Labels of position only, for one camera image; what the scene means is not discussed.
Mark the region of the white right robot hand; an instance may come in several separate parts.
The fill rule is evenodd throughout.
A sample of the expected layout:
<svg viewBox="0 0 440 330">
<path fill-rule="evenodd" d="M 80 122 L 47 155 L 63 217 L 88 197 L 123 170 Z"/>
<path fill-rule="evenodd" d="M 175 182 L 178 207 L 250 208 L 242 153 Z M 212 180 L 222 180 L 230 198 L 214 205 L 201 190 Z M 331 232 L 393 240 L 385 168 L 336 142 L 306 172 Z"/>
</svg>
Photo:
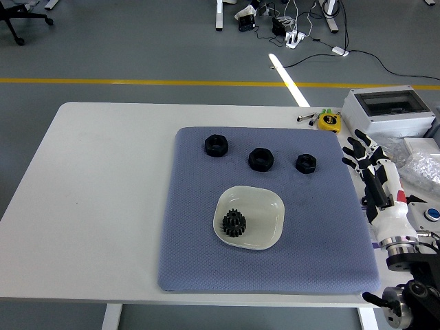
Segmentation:
<svg viewBox="0 0 440 330">
<path fill-rule="evenodd" d="M 376 230 L 381 248 L 398 243 L 416 245 L 417 232 L 408 220 L 408 205 L 394 162 L 383 148 L 359 129 L 348 137 L 351 148 L 343 147 L 342 162 L 350 166 L 365 184 L 364 199 L 369 223 Z"/>
</svg>

